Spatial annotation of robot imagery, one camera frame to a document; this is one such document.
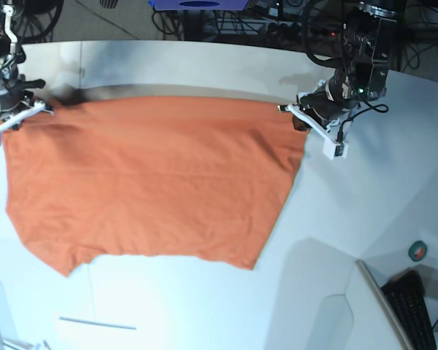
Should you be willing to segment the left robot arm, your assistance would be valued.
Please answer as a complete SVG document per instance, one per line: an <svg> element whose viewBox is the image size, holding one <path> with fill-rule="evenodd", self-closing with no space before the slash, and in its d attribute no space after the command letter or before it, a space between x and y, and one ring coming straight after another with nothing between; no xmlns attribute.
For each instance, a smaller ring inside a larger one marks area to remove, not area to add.
<svg viewBox="0 0 438 350"><path fill-rule="evenodd" d="M340 30L336 35L340 55L319 59L310 47L310 13L317 6L308 1L302 12L304 52L316 65L334 70L333 76L309 93L300 93L293 104L279 105L279 112L293 115L295 129L314 130L323 138L323 154L330 160L347 157L345 137L354 119L365 111L388 112L378 100L386 93L389 55L405 1L342 1Z"/></svg>

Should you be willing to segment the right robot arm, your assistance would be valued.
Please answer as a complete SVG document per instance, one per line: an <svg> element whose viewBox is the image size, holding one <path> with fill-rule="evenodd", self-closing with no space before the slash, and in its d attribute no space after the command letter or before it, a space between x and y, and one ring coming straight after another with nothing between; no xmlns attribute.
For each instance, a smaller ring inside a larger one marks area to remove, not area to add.
<svg viewBox="0 0 438 350"><path fill-rule="evenodd" d="M53 108L33 91L46 85L43 79L27 80L19 72L26 61L24 44L44 40L55 28L63 9L62 1L0 1L0 146L3 133L17 130L21 123L40 112L53 113ZM38 34L28 36L19 32L23 23L37 15L55 10L50 23Z"/></svg>

